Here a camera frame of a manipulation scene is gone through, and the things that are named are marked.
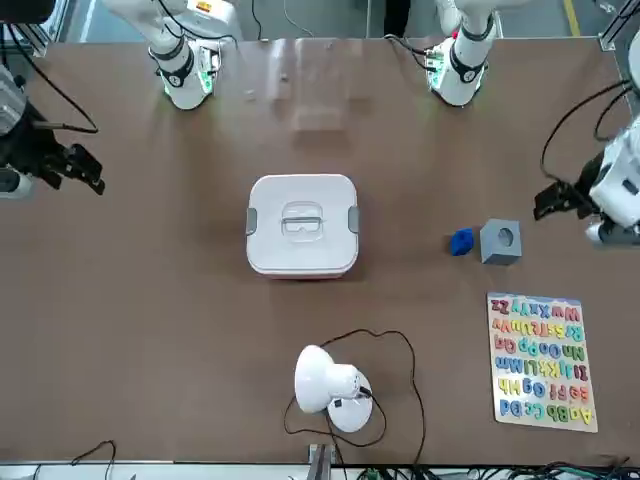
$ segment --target gray cube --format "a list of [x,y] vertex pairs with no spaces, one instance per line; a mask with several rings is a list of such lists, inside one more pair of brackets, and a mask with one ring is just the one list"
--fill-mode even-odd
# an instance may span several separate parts
[[522,256],[520,222],[490,219],[480,230],[482,263],[511,265]]

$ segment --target wire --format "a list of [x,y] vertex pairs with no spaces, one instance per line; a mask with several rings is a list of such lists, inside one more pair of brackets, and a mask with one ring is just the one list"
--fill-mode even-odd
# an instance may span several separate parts
[[300,25],[298,25],[296,22],[294,22],[291,17],[289,16],[289,14],[287,13],[287,0],[282,0],[282,9],[284,10],[284,18],[287,19],[287,22],[289,22],[291,25],[293,25],[294,27],[296,27],[298,30],[306,33],[307,35],[309,35],[310,37],[315,37],[315,35],[313,34],[313,32],[307,28],[301,27]]
[[607,105],[605,107],[605,109],[602,111],[602,113],[600,114],[600,117],[598,118],[598,122],[596,123],[596,126],[593,129],[593,137],[596,140],[598,140],[599,142],[610,142],[611,140],[613,140],[615,138],[615,135],[606,136],[606,137],[603,137],[602,135],[600,135],[600,124],[602,123],[602,120],[604,120],[604,117],[607,115],[609,110],[611,110],[613,108],[613,106],[616,103],[618,103],[618,101],[622,97],[624,97],[627,93],[629,93],[631,90],[633,90],[633,87],[627,87],[624,90],[622,90],[618,95],[616,95],[615,97],[613,97],[611,99],[611,101],[609,102],[609,105]]
[[422,55],[423,57],[426,56],[427,52],[426,50],[420,50],[418,48],[415,48],[414,46],[412,46],[411,44],[409,44],[409,42],[407,41],[406,38],[402,39],[396,35],[392,35],[390,33],[388,33],[387,35],[384,36],[385,39],[391,41],[393,40],[394,42],[397,42],[399,45],[401,45],[404,49],[406,49],[411,56],[413,57],[413,59],[415,60],[415,62],[418,64],[418,66],[423,69],[426,70],[428,72],[435,72],[436,69],[433,67],[428,67],[426,65],[426,59],[425,59],[425,63],[422,63],[420,61],[420,59],[418,58],[418,55]]
[[[232,40],[233,40],[233,43],[235,43],[236,48],[238,48],[238,40],[237,40],[237,39],[236,39],[236,37],[234,37],[233,35],[231,35],[231,34],[226,34],[226,35],[220,35],[220,36],[217,36],[217,37],[209,37],[209,36],[207,36],[207,35],[200,35],[200,34],[198,34],[198,33],[195,33],[193,30],[188,29],[188,28],[187,28],[187,27],[185,27],[182,23],[180,23],[178,20],[176,20],[176,17],[173,15],[173,13],[171,13],[171,12],[169,11],[169,9],[167,8],[167,6],[164,4],[163,0],[158,0],[158,3],[159,3],[159,4],[160,4],[160,6],[162,7],[162,10],[164,10],[164,13],[166,13],[166,14],[169,16],[169,18],[175,22],[175,24],[176,24],[176,25],[178,25],[178,26],[179,26],[183,31],[185,31],[185,32],[190,33],[191,35],[193,35],[195,38],[199,38],[199,39],[201,39],[201,40],[223,40],[223,39],[225,39],[225,38],[230,38],[230,39],[232,39]],[[179,38],[179,37],[178,37],[174,32],[172,32],[170,29],[169,29],[169,33],[170,33],[171,35],[173,35],[174,37]]]
[[4,23],[0,23],[0,49],[2,49],[2,65],[8,70],[9,62],[7,61],[7,46],[4,38]]
[[[415,379],[415,374],[416,374],[416,352],[413,349],[413,345],[411,345],[411,342],[409,341],[409,339],[406,337],[406,335],[402,332],[400,332],[399,330],[385,330],[384,332],[381,333],[374,333],[371,330],[368,330],[366,328],[357,328],[355,330],[352,330],[350,332],[345,333],[344,335],[340,335],[339,337],[334,337],[330,340],[327,340],[326,342],[324,342],[323,344],[321,344],[320,346],[322,348],[331,345],[332,343],[335,343],[337,341],[343,340],[347,337],[350,337],[352,335],[358,334],[358,333],[366,333],[367,335],[370,335],[374,338],[380,338],[380,337],[384,337],[385,335],[399,335],[404,342],[407,344],[407,346],[409,347],[409,350],[411,351],[411,386],[413,387],[413,390],[416,394],[416,397],[418,399],[418,403],[420,404],[420,414],[422,416],[422,437],[420,439],[420,446],[418,447],[418,452],[416,453],[415,459],[412,462],[413,464],[417,464],[418,460],[420,460],[420,456],[422,455],[422,449],[424,448],[424,442],[426,440],[427,437],[427,424],[426,424],[426,420],[425,420],[425,413],[424,413],[424,403],[422,402],[422,397],[420,396],[420,392],[418,391],[418,387],[416,386],[416,379]],[[373,397],[373,401],[376,403],[376,405],[378,404],[378,402],[376,401],[375,397]]]
[[424,55],[427,54],[427,52],[425,50],[421,50],[419,48],[414,47],[408,41],[406,41],[406,39],[402,39],[402,38],[398,37],[397,35],[393,35],[391,33],[388,33],[383,38],[385,38],[386,40],[393,40],[394,42],[400,44],[405,49],[407,49],[410,52],[413,52],[413,53],[415,53],[417,55],[423,55],[424,56]]
[[75,127],[73,125],[67,125],[67,124],[63,123],[63,124],[60,124],[59,130],[70,130],[70,131],[73,131],[73,132],[89,133],[89,134],[98,133],[98,127],[96,126],[94,121],[91,119],[89,114],[87,112],[85,112],[84,109],[80,105],[78,105],[76,102],[74,102],[66,93],[64,93],[55,83],[53,83],[49,79],[49,77],[47,77],[47,74],[44,73],[42,70],[40,70],[40,67],[38,67],[35,64],[35,62],[31,59],[29,54],[27,52],[25,52],[24,48],[22,48],[22,45],[20,45],[20,42],[18,42],[18,39],[16,38],[16,35],[15,35],[14,31],[13,31],[13,25],[9,24],[7,27],[8,27],[7,29],[9,30],[9,35],[11,35],[11,39],[16,44],[16,47],[20,51],[20,54],[29,63],[29,65],[31,65],[31,68],[33,68],[38,73],[38,75],[40,75],[42,77],[42,79],[45,82],[47,82],[49,84],[49,86],[51,88],[53,88],[58,93],[58,95],[60,95],[69,104],[71,104],[71,106],[73,108],[75,108],[76,111],[78,113],[80,113],[87,120],[87,122],[89,122],[91,124],[91,126],[93,127],[93,128]]
[[256,0],[251,0],[251,15],[253,15],[253,19],[258,24],[258,40],[262,40],[262,23],[256,17]]
[[98,450],[100,450],[102,447],[105,447],[107,445],[111,445],[111,460],[109,460],[109,463],[107,464],[107,469],[104,472],[104,480],[109,480],[109,470],[111,469],[111,467],[113,466],[113,464],[116,461],[116,450],[117,450],[117,448],[116,448],[116,442],[114,440],[103,440],[98,445],[93,447],[91,450],[89,450],[87,452],[84,452],[82,455],[78,455],[76,458],[71,460],[71,466],[75,467],[82,460],[84,460],[85,458],[93,455]]
[[629,13],[625,14],[625,15],[618,15],[618,19],[619,20],[626,20],[628,18],[631,18],[633,16],[635,16],[638,12],[640,12],[640,5],[636,5],[636,7]]
[[[352,335],[356,335],[359,333],[366,333],[367,335],[370,335],[374,338],[380,338],[380,337],[384,337],[385,335],[398,335],[400,336],[405,343],[407,344],[407,346],[409,347],[409,350],[411,351],[411,385],[413,387],[413,390],[416,394],[416,397],[418,399],[418,403],[420,404],[420,414],[422,416],[422,437],[420,439],[420,446],[418,447],[418,451],[416,453],[416,456],[413,460],[413,464],[417,464],[418,461],[420,460],[420,456],[422,455],[422,450],[424,448],[424,442],[426,439],[426,435],[427,435],[427,427],[426,427],[426,420],[425,420],[425,412],[424,412],[424,403],[422,401],[422,397],[420,395],[420,391],[418,390],[418,387],[416,386],[416,381],[415,381],[415,371],[416,371],[416,354],[415,354],[415,350],[413,348],[413,345],[411,345],[411,342],[409,341],[409,339],[405,336],[404,333],[398,331],[398,330],[385,330],[384,332],[381,333],[374,333],[371,330],[365,329],[365,328],[358,328],[356,330],[351,330],[350,332],[347,332],[343,335],[340,335],[338,337],[334,337],[331,338],[329,340],[327,340],[326,342],[320,344],[320,347],[324,348],[328,345],[331,345],[332,343],[336,343],[340,340],[344,340],[345,338],[348,338]],[[283,424],[284,424],[284,430],[285,432],[287,432],[289,435],[295,435],[298,433],[303,433],[303,432],[307,432],[307,433],[315,433],[318,435],[329,435],[332,437],[332,439],[340,439],[343,442],[345,442],[348,445],[351,445],[353,447],[357,447],[357,448],[364,448],[364,447],[370,447],[372,445],[375,445],[376,443],[379,443],[380,441],[382,441],[382,438],[384,437],[384,434],[387,431],[387,416],[384,412],[384,410],[382,409],[382,407],[380,406],[380,404],[378,403],[378,400],[376,399],[376,397],[374,395],[371,395],[371,399],[373,400],[374,404],[376,405],[376,407],[378,408],[378,410],[380,410],[380,413],[382,414],[382,419],[383,419],[383,428],[382,428],[382,432],[380,433],[380,435],[375,438],[374,440],[370,441],[370,442],[366,442],[366,443],[355,443],[352,442],[351,440],[344,438],[341,435],[338,435],[336,433],[333,433],[332,431],[330,432],[323,432],[320,430],[313,430],[310,428],[301,428],[298,430],[290,430],[289,426],[287,425],[287,414],[289,413],[289,410],[291,409],[291,406],[293,405],[293,402],[295,401],[295,395],[293,397],[291,397],[291,400],[289,401],[289,404],[287,405],[287,408],[284,411],[284,417],[283,417]]]
[[571,115],[573,115],[575,112],[577,112],[580,108],[584,107],[585,105],[587,105],[588,103],[592,102],[593,100],[595,100],[596,98],[601,97],[602,95],[604,95],[607,92],[610,92],[611,90],[615,90],[618,87],[627,85],[629,83],[629,80],[620,80],[612,85],[609,85],[608,87],[603,88],[602,90],[597,91],[596,93],[594,93],[593,95],[588,96],[587,98],[585,98],[584,100],[582,100],[580,103],[576,104],[574,107],[572,107],[567,113],[565,113],[563,115],[563,117],[560,119],[560,121],[556,124],[555,127],[553,127],[553,130],[551,131],[551,134],[549,135],[549,138],[547,138],[547,141],[544,144],[544,147],[542,149],[542,155],[540,156],[540,170],[542,171],[542,174],[547,177],[550,178],[556,182],[559,182],[560,184],[564,185],[567,188],[570,188],[575,195],[585,204],[587,205],[590,209],[593,208],[592,204],[584,197],[584,195],[582,195],[574,186],[572,183],[567,182],[566,180],[563,180],[562,178],[558,177],[557,175],[551,173],[549,170],[547,170],[544,162],[546,159],[546,155],[547,155],[547,150],[549,148],[549,145],[551,144],[551,140],[553,140],[553,137],[555,137],[556,133],[558,132],[558,130],[560,130],[560,127],[562,127],[562,125],[564,124],[564,122],[566,122],[569,117],[571,117]]
[[331,438],[339,438],[340,440],[342,440],[343,442],[345,442],[348,445],[351,445],[352,447],[357,447],[357,448],[366,448],[366,447],[371,447],[372,445],[375,445],[376,443],[380,443],[382,441],[382,438],[384,437],[384,434],[387,431],[387,415],[384,413],[384,410],[382,409],[382,407],[380,406],[380,404],[378,403],[378,400],[376,400],[376,397],[371,396],[371,399],[373,400],[373,403],[376,405],[376,407],[378,407],[378,410],[380,410],[380,413],[382,414],[382,420],[383,420],[383,427],[382,427],[382,432],[380,433],[380,435],[378,435],[377,438],[375,438],[374,440],[371,440],[370,442],[366,442],[366,443],[355,443],[352,442],[351,440],[349,440],[348,438],[343,437],[342,435],[338,435],[337,433],[329,433],[329,432],[323,432],[322,430],[314,430],[311,428],[300,428],[298,430],[290,430],[289,426],[287,425],[287,414],[289,413],[289,410],[291,410],[291,406],[293,405],[293,402],[295,401],[296,397],[295,395],[293,397],[291,397],[291,400],[289,401],[289,405],[287,405],[287,408],[284,411],[284,419],[283,419],[283,423],[284,423],[284,431],[287,432],[287,434],[289,435],[296,435],[298,433],[315,433],[317,435],[328,435]]
[[344,480],[347,480],[347,467],[345,467],[344,465],[344,457],[342,456],[342,451],[340,451],[340,445],[338,445],[338,439],[333,433],[333,428],[331,428],[331,420],[329,419],[328,412],[325,412],[324,418],[327,420],[327,428],[329,429],[331,440],[333,440],[333,444],[336,446],[336,453],[338,454],[338,460],[342,464],[342,471],[344,472]]

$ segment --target table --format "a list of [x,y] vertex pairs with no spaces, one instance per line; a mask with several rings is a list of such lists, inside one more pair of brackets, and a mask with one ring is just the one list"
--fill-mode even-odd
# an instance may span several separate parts
[[[453,109],[383,40],[244,43],[224,59],[219,97],[181,112],[143,45],[53,46],[42,64],[101,129],[60,138],[103,162],[107,190],[38,185],[0,204],[0,457],[67,459],[114,438],[120,459],[304,462],[319,438],[282,426],[297,355],[366,327],[415,346],[425,463],[639,463],[638,253],[594,250],[573,214],[531,213],[548,185],[544,140],[618,78],[615,59],[597,39],[502,40],[490,59],[479,96]],[[80,121],[43,82],[30,94],[50,120]],[[577,178],[607,102],[568,122],[549,168]],[[296,124],[303,105],[324,114]],[[629,118],[619,104],[603,132]],[[261,278],[244,251],[249,190],[262,175],[309,172],[353,179],[360,258],[339,281]],[[490,217],[520,220],[519,263],[447,253],[448,235]],[[495,422],[487,291],[583,302],[598,434]],[[410,462],[420,417],[402,342],[351,338],[331,352],[367,374],[389,420],[382,443],[345,447],[347,462]]]

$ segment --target circular hole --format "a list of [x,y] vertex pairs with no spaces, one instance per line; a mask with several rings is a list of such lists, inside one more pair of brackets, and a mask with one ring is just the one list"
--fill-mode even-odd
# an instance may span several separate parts
[[508,228],[501,228],[498,232],[498,240],[505,247],[510,247],[513,244],[513,232]]

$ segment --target blue block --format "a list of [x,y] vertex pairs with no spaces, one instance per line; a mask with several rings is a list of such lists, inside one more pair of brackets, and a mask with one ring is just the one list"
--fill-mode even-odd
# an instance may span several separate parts
[[466,255],[473,248],[473,231],[470,228],[458,230],[453,234],[453,237],[451,237],[451,244],[449,247],[451,255],[454,257]]

